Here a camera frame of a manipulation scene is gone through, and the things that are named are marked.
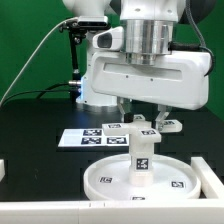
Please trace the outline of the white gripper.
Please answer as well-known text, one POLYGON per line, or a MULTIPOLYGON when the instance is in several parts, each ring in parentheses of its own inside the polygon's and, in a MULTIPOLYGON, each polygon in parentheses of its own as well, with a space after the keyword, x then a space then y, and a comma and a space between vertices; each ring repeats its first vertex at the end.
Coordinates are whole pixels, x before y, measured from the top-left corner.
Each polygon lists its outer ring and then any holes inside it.
POLYGON ((91 62, 91 86, 97 93, 118 96, 123 123, 132 122, 129 99, 160 104, 155 129, 161 131, 171 107, 196 110, 207 103, 210 61, 208 53, 173 51, 157 56, 153 66, 131 65, 122 53, 98 52, 91 62))

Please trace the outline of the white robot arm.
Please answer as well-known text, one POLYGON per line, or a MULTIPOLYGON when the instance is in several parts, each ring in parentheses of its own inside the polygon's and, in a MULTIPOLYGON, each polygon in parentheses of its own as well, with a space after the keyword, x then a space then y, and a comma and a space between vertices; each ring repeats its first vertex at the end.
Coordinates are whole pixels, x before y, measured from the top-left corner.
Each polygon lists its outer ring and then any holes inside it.
POLYGON ((194 25, 198 0, 62 0, 87 34, 87 71, 77 102, 91 108, 124 106, 125 99, 154 103, 155 128, 165 129, 173 107, 207 103, 214 55, 201 41, 175 43, 178 23, 194 25))

